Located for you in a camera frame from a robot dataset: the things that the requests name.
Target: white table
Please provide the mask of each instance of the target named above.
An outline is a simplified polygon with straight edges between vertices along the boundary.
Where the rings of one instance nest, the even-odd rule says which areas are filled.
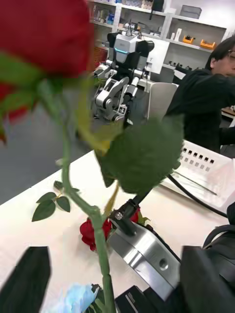
[[[44,307],[61,292],[65,293],[73,283],[101,284],[97,254],[81,241],[79,233],[79,226],[86,216],[75,204],[72,204],[70,213],[56,209],[49,219],[31,222],[36,201],[44,193],[52,191],[53,182],[57,179],[61,179],[61,171],[0,206],[0,283],[29,246],[49,246],[52,277]],[[114,190],[114,186],[105,188],[93,152],[72,163],[71,181],[81,190],[86,201],[100,208],[104,207]],[[131,197],[120,192],[115,207],[120,207]],[[163,187],[154,189],[145,198],[141,211],[178,255],[183,245],[200,246],[215,226],[227,223],[225,218]],[[132,285],[142,290],[148,287],[111,249],[110,266],[115,296]]]

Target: person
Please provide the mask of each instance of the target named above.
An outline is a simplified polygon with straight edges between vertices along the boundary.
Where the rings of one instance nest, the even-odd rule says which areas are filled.
[[[235,144],[235,127],[220,128],[221,109],[235,105],[235,36],[211,53],[205,69],[187,74],[166,115],[184,115],[185,139],[220,152]]]

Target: white chair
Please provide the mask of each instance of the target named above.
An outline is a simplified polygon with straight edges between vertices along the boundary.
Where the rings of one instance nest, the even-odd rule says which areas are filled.
[[[175,84],[155,83],[151,86],[147,118],[157,115],[161,120],[171,103],[177,89]]]

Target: blue rose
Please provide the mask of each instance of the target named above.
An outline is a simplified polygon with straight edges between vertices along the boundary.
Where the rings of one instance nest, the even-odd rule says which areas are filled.
[[[94,302],[98,293],[92,291],[91,285],[73,285],[55,306],[46,310],[45,313],[83,313]]]

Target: white basket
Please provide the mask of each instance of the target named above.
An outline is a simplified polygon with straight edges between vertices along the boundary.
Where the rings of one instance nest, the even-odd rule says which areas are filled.
[[[174,173],[172,176],[194,196],[215,209],[226,212],[228,205],[235,201],[234,160],[186,140],[180,159],[181,166],[176,171],[216,195],[181,175]],[[165,179],[161,185],[186,196],[169,179]]]

